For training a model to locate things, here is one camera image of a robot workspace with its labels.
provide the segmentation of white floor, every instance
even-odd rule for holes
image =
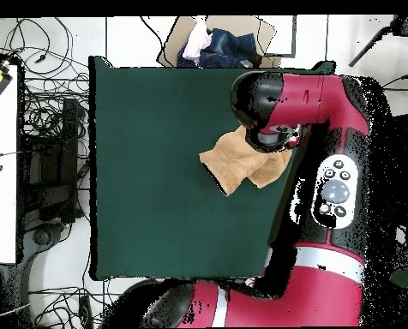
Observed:
[[[264,20],[275,24],[278,17],[262,16]],[[337,73],[346,75],[369,75],[377,79],[382,85],[390,80],[408,74],[408,39],[385,37],[374,46],[353,68],[348,66],[351,59],[365,46],[372,36],[386,26],[392,15],[330,15],[327,40],[327,59],[337,62]],[[67,36],[63,27],[54,18],[34,19],[50,36],[51,48],[57,54],[66,52]],[[175,17],[151,17],[147,22],[164,41],[170,32]],[[115,67],[159,67],[156,57],[159,54],[159,41],[141,23],[138,17],[114,18],[61,18],[63,24],[72,32],[74,51],[72,58],[78,63],[75,70],[67,69],[58,75],[59,78],[73,78],[76,72],[87,72],[88,56],[107,57]],[[0,47],[4,47],[8,33],[15,26],[15,19],[0,20]],[[27,46],[44,48],[47,38],[34,24],[25,21],[22,24],[23,35]],[[309,69],[318,61],[325,59],[327,34],[326,15],[298,15],[297,16],[297,52],[295,58],[284,58],[281,67]],[[290,32],[281,31],[275,37],[285,37],[281,44],[290,44]],[[12,46],[21,46],[19,32],[14,36]],[[22,53],[24,59],[35,51]],[[28,64],[35,71],[46,71],[55,68],[60,61],[47,56],[42,63],[35,63],[41,51],[32,57]],[[26,77],[37,77],[27,72]],[[396,81],[391,88],[407,88],[408,80]],[[386,92],[394,115],[408,113],[407,92]],[[89,177],[82,188],[89,186]],[[81,191],[80,202],[85,214],[89,217],[89,192]],[[79,219],[74,225],[68,240],[60,243],[50,251],[41,254],[34,262],[29,290],[57,289],[57,294],[74,291],[71,287],[82,287],[82,274],[87,264],[89,251],[90,226],[84,219]],[[139,278],[115,278],[111,281],[109,292],[114,300]],[[94,282],[86,274],[85,286],[94,295],[99,295],[100,301],[105,299],[108,283]],[[41,313],[46,305],[53,302],[57,295],[50,291],[44,294],[31,295],[33,315]],[[71,307],[77,311],[77,299]],[[92,300],[93,314],[98,314],[102,304]],[[45,324],[57,323],[57,317],[48,314],[43,320]]]

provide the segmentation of black stand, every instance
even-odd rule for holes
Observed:
[[[392,34],[398,37],[408,37],[408,15],[395,15],[388,27],[383,27],[375,36],[367,43],[367,45],[358,53],[358,55],[350,62],[349,67],[353,67],[369,51],[376,42],[387,34]]]

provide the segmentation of round button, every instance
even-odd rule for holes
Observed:
[[[339,173],[339,176],[344,181],[348,181],[349,179],[351,179],[351,175],[347,171],[341,171],[341,173]]]
[[[346,211],[342,206],[337,206],[337,207],[335,207],[335,214],[338,217],[344,217],[345,214],[346,214]]]
[[[327,213],[330,212],[330,210],[331,210],[331,207],[328,206],[328,205],[321,205],[321,207],[320,207],[320,213],[321,214],[327,214]]]
[[[349,199],[349,195],[349,188],[337,179],[327,181],[321,191],[321,196],[325,200],[335,204],[346,202]]]
[[[335,163],[333,163],[333,166],[337,169],[341,169],[343,166],[345,166],[345,164],[341,160],[337,160]]]
[[[335,175],[335,172],[332,169],[328,169],[326,170],[326,172],[324,173],[324,176],[326,178],[333,178],[333,176]]]

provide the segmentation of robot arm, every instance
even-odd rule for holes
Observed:
[[[358,326],[369,219],[367,109],[376,105],[368,105],[370,90],[358,79],[308,72],[248,72],[231,89],[231,108],[254,149],[278,152],[300,138],[297,128],[307,130],[276,213],[271,260],[255,282],[264,296],[197,281],[193,296],[188,289],[180,299],[189,302],[182,319],[167,326]],[[155,301],[146,322],[171,306],[166,299]]]

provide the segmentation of black device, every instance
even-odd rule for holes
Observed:
[[[353,67],[369,51],[376,42],[380,41],[385,35],[392,34],[397,37],[408,38],[408,15],[395,15],[388,27],[383,27],[374,37],[367,43],[367,45],[353,58],[349,67]]]
[[[29,135],[23,150],[32,156],[21,157],[26,186],[25,212],[39,210],[39,219],[60,218],[64,224],[74,223],[77,206],[78,119],[84,110],[75,99],[63,101],[62,131],[56,138]]]
[[[63,224],[42,224],[25,234],[22,261],[15,265],[0,264],[0,329],[33,327],[28,306],[32,264],[38,254],[61,241],[63,229]]]

